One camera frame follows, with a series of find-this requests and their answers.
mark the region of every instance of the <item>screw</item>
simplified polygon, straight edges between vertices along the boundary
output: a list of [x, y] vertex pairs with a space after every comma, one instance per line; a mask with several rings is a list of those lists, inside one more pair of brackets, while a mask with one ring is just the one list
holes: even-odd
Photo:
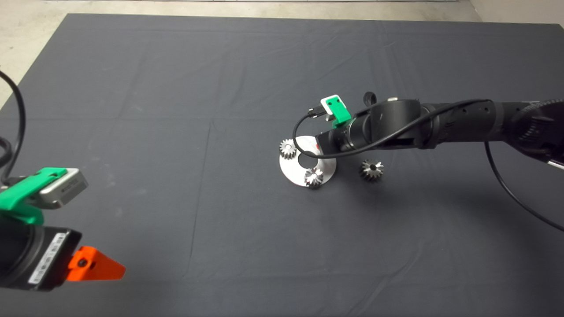
[[85, 267], [88, 264], [88, 261], [86, 259], [80, 259], [78, 261], [78, 266], [79, 267]]

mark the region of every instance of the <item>metal disc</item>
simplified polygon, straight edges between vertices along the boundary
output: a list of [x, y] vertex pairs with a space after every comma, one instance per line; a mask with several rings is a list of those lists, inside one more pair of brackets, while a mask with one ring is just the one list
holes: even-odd
[[[297, 137], [296, 141], [298, 145], [304, 149], [304, 151], [309, 151], [315, 153], [316, 155], [320, 155], [321, 151], [317, 148], [317, 141], [315, 137], [311, 137], [309, 135], [304, 135], [301, 137]], [[280, 169], [282, 173], [288, 178], [292, 183], [306, 187], [306, 181], [304, 180], [304, 176], [306, 175], [306, 168], [303, 168], [299, 164], [299, 156], [301, 152], [297, 149], [296, 156], [290, 159], [283, 158], [280, 156]], [[328, 180], [331, 179], [333, 174], [335, 174], [335, 170], [337, 169], [337, 160], [334, 158], [329, 158], [326, 160], [318, 160], [316, 168], [320, 169], [323, 172], [323, 183], [327, 183]]]

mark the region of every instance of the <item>black tablecloth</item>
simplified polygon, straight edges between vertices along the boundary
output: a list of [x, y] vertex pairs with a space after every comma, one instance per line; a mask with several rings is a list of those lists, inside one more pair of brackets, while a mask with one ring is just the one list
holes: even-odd
[[[277, 148], [331, 94], [352, 111], [369, 90], [561, 98], [563, 51], [558, 25], [68, 15], [22, 80], [14, 174], [80, 168], [90, 187], [46, 224], [127, 273], [1, 290], [0, 315], [563, 315], [564, 234], [502, 191], [482, 144], [342, 159], [318, 191], [282, 175]], [[16, 117], [10, 100], [1, 135]], [[516, 193], [564, 223], [564, 174], [493, 151]], [[369, 158], [378, 184], [358, 177]]]

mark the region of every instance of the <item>orange bracket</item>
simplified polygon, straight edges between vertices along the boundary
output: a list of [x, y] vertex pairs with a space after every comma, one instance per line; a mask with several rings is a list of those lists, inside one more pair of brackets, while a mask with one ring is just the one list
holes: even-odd
[[121, 280], [125, 266], [91, 246], [81, 246], [69, 262], [67, 281]]

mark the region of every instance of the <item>green bracket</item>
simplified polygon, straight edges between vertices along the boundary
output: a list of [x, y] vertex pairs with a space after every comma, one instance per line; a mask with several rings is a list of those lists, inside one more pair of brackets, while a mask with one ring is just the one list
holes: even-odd
[[66, 168], [42, 168], [0, 193], [0, 213], [28, 224], [43, 224], [41, 209], [26, 204], [26, 199], [67, 173]]
[[333, 128], [340, 127], [346, 124], [351, 119], [351, 114], [347, 110], [345, 103], [338, 95], [333, 95], [328, 98], [324, 98], [321, 100], [325, 104], [322, 104], [324, 107], [329, 107], [331, 112], [333, 113]]

